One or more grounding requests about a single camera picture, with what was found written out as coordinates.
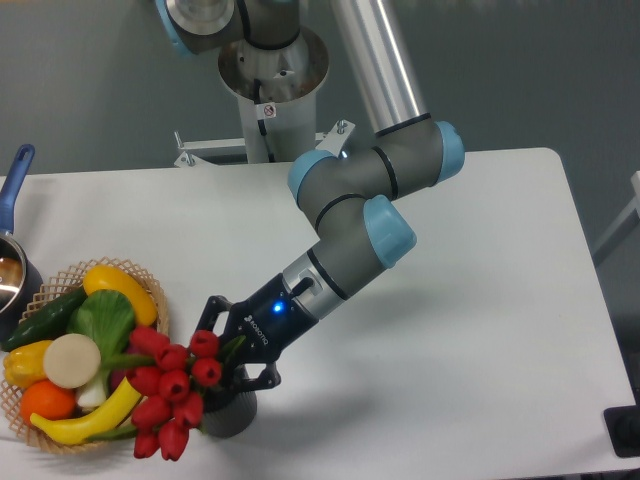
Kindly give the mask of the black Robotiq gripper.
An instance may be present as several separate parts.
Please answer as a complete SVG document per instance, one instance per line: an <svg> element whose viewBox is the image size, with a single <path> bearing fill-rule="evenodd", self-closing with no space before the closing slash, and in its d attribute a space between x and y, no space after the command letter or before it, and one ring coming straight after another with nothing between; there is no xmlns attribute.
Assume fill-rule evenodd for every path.
<svg viewBox="0 0 640 480"><path fill-rule="evenodd" d="M300 303L298 297L309 293L313 281L299 280L292 288L278 274L242 302L232 303L222 295L210 296L196 324L195 333L217 333L220 347L237 337L242 343L228 357L229 367L221 379L223 389L240 394L274 389L281 383L275 361L282 351L314 327L319 320ZM256 376L250 377L245 364L266 364Z"/></svg>

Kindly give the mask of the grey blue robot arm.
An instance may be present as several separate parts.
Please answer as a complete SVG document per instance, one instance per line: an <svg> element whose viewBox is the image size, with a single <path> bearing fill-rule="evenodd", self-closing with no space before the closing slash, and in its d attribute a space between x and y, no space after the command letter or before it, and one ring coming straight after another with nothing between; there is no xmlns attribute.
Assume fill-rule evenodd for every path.
<svg viewBox="0 0 640 480"><path fill-rule="evenodd" d="M341 132L316 137L328 53L302 24L298 2L160 1L156 9L175 48L218 51L248 161L290 163L289 190L318 235L247 300L211 298L199 323L210 330L220 313L228 316L222 341L234 350L224 389L269 389L280 381L275 363L286 347L415 246L393 203L456 175L464 145L451 124L431 118L388 1L331 5L377 138L348 156Z"/></svg>

